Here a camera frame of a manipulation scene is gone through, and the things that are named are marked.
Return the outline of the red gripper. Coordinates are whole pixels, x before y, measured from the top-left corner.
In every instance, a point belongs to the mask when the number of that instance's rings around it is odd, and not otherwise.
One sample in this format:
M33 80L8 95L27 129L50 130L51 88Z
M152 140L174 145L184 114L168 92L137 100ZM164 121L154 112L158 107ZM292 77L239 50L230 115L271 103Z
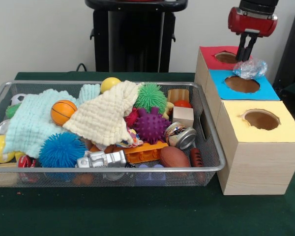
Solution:
M269 37L274 32L277 21L278 17L275 14L260 15L249 11L243 11L239 7L233 7L228 16L228 28L231 32L241 34L236 60L249 60L254 44L257 41L257 35L258 37ZM250 41L245 48L247 38L246 32L254 34L249 35Z

